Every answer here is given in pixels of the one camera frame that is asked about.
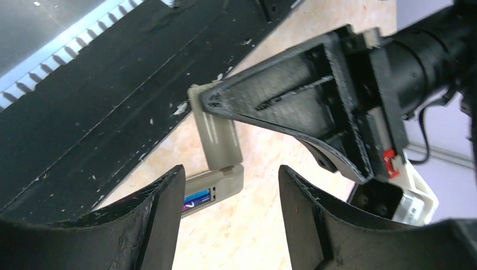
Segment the grey white remote control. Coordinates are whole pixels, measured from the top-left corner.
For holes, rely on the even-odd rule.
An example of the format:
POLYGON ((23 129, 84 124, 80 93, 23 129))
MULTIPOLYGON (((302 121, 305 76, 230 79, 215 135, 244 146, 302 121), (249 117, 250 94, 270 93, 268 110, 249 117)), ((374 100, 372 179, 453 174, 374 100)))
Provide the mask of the grey white remote control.
POLYGON ((186 179, 184 199, 187 196, 210 189, 210 196, 207 196, 212 202, 204 205, 192 212, 183 214, 187 217, 193 213, 210 207, 220 201, 232 197, 242 191, 244 187, 244 167, 241 164, 222 168, 220 170, 207 171, 194 177, 186 179))

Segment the purple AAA battery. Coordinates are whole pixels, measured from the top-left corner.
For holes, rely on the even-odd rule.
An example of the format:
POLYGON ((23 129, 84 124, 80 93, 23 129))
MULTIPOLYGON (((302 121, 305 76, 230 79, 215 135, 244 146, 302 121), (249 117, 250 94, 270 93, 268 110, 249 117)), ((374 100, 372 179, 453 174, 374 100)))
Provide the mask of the purple AAA battery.
POLYGON ((198 198, 196 200, 188 201, 183 204, 182 208, 182 213, 186 214, 189 212, 192 212, 195 209, 198 209, 204 205, 210 204, 212 200, 210 200, 208 197, 207 198, 198 198))

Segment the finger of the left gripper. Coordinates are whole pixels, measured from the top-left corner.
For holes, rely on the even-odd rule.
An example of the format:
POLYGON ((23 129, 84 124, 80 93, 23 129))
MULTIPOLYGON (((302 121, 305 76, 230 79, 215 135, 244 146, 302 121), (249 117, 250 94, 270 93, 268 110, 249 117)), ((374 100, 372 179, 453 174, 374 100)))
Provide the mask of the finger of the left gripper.
POLYGON ((225 79, 200 101, 207 113, 293 136, 331 172, 359 184, 374 177, 354 114, 358 98, 334 31, 225 79))

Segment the blue AAA battery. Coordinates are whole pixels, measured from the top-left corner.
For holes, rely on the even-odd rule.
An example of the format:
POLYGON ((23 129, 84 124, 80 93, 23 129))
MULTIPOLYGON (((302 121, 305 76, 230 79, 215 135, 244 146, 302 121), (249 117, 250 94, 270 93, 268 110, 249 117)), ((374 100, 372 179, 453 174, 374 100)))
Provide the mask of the blue AAA battery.
POLYGON ((200 192, 197 192, 195 194, 185 197, 184 203, 189 203, 190 201, 194 201, 202 197, 210 196, 210 193, 211 193, 210 189, 202 190, 200 192))

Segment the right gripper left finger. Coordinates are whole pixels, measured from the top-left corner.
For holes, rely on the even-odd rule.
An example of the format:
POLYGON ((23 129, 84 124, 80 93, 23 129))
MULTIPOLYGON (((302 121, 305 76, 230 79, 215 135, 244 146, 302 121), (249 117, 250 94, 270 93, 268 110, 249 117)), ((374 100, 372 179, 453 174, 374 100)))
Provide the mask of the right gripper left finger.
POLYGON ((185 194, 176 165, 148 186, 79 219, 1 221, 2 269, 171 269, 185 194))

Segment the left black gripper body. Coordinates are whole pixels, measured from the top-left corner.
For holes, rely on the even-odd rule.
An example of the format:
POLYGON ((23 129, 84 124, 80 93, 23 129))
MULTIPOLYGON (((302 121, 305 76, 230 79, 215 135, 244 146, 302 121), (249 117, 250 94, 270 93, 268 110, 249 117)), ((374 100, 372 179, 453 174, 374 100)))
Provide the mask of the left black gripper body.
POLYGON ((356 33, 346 24, 335 29, 351 76, 357 107, 353 110, 362 135, 374 178, 383 182, 395 177, 397 166, 385 161, 385 153, 403 162, 408 138, 401 107, 392 80, 385 42, 377 27, 356 33))

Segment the grey remote battery cover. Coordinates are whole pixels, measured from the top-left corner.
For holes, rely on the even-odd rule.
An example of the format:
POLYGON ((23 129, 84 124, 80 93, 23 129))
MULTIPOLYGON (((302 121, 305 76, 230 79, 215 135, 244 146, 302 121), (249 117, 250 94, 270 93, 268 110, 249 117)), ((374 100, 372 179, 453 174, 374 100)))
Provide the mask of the grey remote battery cover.
POLYGON ((234 122, 205 112, 205 106, 201 104, 200 95, 219 83, 214 81, 203 85, 193 84, 187 90, 202 149, 211 171, 231 167, 243 161, 234 122))

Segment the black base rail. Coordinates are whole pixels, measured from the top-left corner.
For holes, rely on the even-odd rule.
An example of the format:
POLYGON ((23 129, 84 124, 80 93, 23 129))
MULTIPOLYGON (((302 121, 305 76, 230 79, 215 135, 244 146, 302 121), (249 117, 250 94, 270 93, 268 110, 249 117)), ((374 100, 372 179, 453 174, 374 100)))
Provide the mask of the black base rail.
POLYGON ((127 1, 1 106, 1 218, 76 219, 184 118, 190 84, 226 75, 297 1, 127 1))

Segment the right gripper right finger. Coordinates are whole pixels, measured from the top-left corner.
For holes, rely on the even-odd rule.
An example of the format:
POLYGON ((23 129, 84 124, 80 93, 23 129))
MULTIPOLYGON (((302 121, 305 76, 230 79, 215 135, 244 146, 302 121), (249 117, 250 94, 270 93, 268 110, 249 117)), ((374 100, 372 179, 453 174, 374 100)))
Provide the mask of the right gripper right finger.
POLYGON ((278 171, 293 269, 475 269, 476 220, 411 226, 367 213, 278 171))

